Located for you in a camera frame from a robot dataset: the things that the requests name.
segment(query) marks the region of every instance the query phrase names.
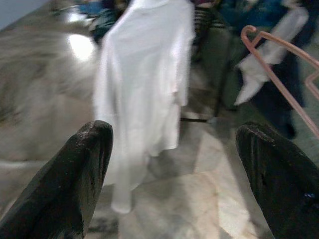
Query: shiny floor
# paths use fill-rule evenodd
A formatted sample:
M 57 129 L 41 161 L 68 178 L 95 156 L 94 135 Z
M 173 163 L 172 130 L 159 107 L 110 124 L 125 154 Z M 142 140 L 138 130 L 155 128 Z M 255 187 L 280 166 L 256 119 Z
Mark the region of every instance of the shiny floor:
M 44 6 L 0 32 L 0 216 L 92 120 L 100 51 L 88 23 L 72 8 L 52 15 Z M 200 66 L 193 66 L 184 116 L 212 115 L 214 90 L 205 83 Z M 103 188 L 85 238 L 273 238 L 236 152 L 232 114 L 221 116 L 214 125 L 181 124 L 179 148 L 151 160 L 131 213 L 112 212 L 112 187 Z

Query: white cloth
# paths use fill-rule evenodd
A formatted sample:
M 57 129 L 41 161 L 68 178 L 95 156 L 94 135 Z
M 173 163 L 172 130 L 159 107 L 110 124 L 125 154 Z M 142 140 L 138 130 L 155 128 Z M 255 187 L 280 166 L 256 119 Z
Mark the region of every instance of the white cloth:
M 301 31 L 302 27 L 307 22 L 308 17 L 308 12 L 304 7 L 291 9 L 279 21 L 271 33 L 287 42 L 291 42 Z M 264 61 L 271 65 L 280 64 L 287 52 L 285 47 L 272 41 L 266 41 L 258 48 L 258 51 Z M 238 67 L 243 73 L 244 85 L 239 92 L 235 105 L 240 105 L 249 101 L 258 93 L 263 84 L 269 81 L 266 71 L 252 54 L 244 58 L 238 64 Z
M 113 126 L 105 184 L 115 185 L 117 212 L 131 210 L 131 190 L 143 180 L 148 156 L 177 147 L 193 10 L 189 0 L 135 0 L 103 38 L 93 102 L 95 119 Z

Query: tiled floor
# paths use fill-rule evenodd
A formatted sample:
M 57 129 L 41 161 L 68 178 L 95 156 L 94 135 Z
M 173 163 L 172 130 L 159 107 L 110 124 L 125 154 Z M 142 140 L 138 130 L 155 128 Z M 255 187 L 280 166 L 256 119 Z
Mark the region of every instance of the tiled floor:
M 48 6 L 0 32 L 0 214 L 36 171 L 92 119 L 99 48 L 87 20 Z M 184 117 L 208 119 L 214 89 L 193 66 Z M 150 161 L 134 209 L 110 209 L 102 190 L 87 239 L 271 239 L 237 155 L 232 115 L 182 122 L 180 146 Z

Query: wall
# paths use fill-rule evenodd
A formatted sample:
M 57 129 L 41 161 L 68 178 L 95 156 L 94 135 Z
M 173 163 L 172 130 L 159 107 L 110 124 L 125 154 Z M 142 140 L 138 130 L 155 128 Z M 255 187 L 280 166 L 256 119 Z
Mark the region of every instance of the wall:
M 0 29 L 44 5 L 49 0 L 0 0 Z

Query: pink hanger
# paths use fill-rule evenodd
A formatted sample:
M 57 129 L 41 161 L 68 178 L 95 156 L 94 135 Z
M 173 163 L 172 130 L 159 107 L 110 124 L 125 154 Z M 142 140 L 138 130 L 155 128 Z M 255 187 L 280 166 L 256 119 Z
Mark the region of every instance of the pink hanger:
M 278 77 L 275 75 L 275 73 L 272 71 L 270 66 L 263 60 L 262 56 L 259 54 L 258 50 L 256 49 L 256 45 L 258 42 L 264 38 L 266 40 L 273 41 L 281 46 L 284 46 L 287 48 L 287 50 L 291 51 L 292 53 L 296 54 L 297 56 L 305 59 L 307 62 L 309 62 L 314 68 L 315 72 L 312 73 L 310 76 L 308 76 L 305 79 L 305 85 L 307 88 L 312 92 L 312 94 L 319 100 L 319 90 L 314 85 L 314 80 L 319 77 L 319 61 L 311 57 L 308 53 L 301 50 L 300 48 L 294 46 L 293 44 L 286 42 L 278 37 L 273 36 L 270 33 L 260 31 L 258 35 L 253 39 L 253 41 L 250 41 L 247 37 L 247 33 L 250 32 L 256 32 L 257 28 L 254 26 L 248 25 L 243 28 L 241 31 L 241 39 L 248 48 L 248 50 L 257 58 L 259 63 L 263 66 L 265 69 L 267 75 L 272 80 L 272 82 L 275 84 L 275 86 L 278 88 L 278 90 L 283 94 L 283 96 L 287 99 L 289 104 L 297 111 L 297 113 L 301 116 L 301 118 L 304 120 L 304 122 L 307 124 L 307 126 L 310 128 L 310 130 L 315 134 L 315 136 L 319 139 L 319 129 L 315 125 L 315 123 L 312 121 L 312 119 L 308 116 L 308 114 L 304 111 L 304 109 L 299 105 L 299 103 L 296 101 L 296 99 L 290 94 L 290 92 L 287 90 L 287 88 L 284 86 L 284 84 L 278 79 Z

